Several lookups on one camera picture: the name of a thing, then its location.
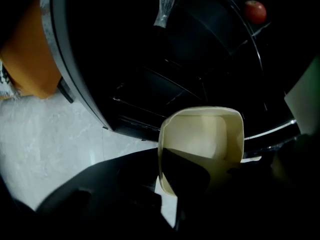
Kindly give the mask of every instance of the silver curved edge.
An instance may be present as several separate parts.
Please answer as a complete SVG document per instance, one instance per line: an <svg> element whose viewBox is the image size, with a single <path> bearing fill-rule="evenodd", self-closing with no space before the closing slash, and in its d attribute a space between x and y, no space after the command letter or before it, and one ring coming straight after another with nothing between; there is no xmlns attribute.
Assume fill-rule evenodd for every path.
<svg viewBox="0 0 320 240"><path fill-rule="evenodd" d="M296 120L293 119L293 120L291 120L290 122L287 122L287 123L285 123L285 124L283 124L283 125L280 125L280 126L278 126L278 127L276 127L276 128L273 128L273 129L271 129L271 130L267 130L267 131L262 132L262 133L259 133L259 134L257 134L257 135L253 135L253 136L250 136L250 137L246 137L246 138L244 138L244 140L245 140L245 141L246 141L246 140L251 140L251 139L258 138L258 137L261 137L261 136L264 136L264 135L267 135L267 134L271 134L271 133L274 133L274 132L276 132L276 131L279 131L279 130L287 127L287 126L294 125L295 123L296 123Z"/></svg>
<svg viewBox="0 0 320 240"><path fill-rule="evenodd" d="M68 73L68 70L65 66L64 60L60 54L59 47L56 41L54 29L53 29L53 22L52 22L52 13L51 13L51 0L40 0L40 10L41 10L41 21L42 21L42 28L44 31L44 36L46 39L46 42L49 46L49 49L51 51L53 60L60 71L64 81L72 91L72 93L75 95L75 97L81 102L81 104L98 120L98 122L104 126L110 129L109 124L104 118L99 118L95 112L92 110L92 108L88 105L86 100L83 98L81 93L79 92L77 86L73 82L71 76Z"/></svg>

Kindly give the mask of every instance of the white tile floor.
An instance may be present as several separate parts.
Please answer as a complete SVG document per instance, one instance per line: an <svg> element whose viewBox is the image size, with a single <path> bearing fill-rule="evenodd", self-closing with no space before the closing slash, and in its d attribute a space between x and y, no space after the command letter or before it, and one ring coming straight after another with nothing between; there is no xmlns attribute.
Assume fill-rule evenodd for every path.
<svg viewBox="0 0 320 240"><path fill-rule="evenodd" d="M11 194L32 209L55 188L83 169L133 152L156 148L156 142L103 129L79 101L61 93L0 101L0 173ZM175 221L175 197L159 183L162 211Z"/></svg>

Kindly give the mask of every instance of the red apple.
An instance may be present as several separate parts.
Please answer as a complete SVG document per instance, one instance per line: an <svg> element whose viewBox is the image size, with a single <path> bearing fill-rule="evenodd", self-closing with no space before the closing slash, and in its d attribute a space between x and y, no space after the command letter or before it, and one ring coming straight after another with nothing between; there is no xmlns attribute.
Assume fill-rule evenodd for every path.
<svg viewBox="0 0 320 240"><path fill-rule="evenodd" d="M262 24L266 21L267 11L258 1L249 0L244 3L244 15L253 24Z"/></svg>

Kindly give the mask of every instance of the clear plastic wrap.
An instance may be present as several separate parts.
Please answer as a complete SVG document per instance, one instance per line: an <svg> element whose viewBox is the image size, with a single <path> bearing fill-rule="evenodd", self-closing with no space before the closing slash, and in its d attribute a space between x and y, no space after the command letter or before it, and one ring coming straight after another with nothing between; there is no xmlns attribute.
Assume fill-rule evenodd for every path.
<svg viewBox="0 0 320 240"><path fill-rule="evenodd" d="M166 27L174 2L175 0L159 0L159 12L153 24L154 26Z"/></svg>

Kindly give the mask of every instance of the beige bin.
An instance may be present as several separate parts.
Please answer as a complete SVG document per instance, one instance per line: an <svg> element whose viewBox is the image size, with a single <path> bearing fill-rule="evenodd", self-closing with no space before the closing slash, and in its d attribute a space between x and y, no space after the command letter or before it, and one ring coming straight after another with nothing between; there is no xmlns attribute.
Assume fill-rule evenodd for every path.
<svg viewBox="0 0 320 240"><path fill-rule="evenodd" d="M175 196L162 172L163 149L205 168L210 175L209 187L221 184L231 177L227 171L239 167L243 158L242 117L231 108L200 106L180 110L162 123L158 143L159 179L163 190Z"/></svg>

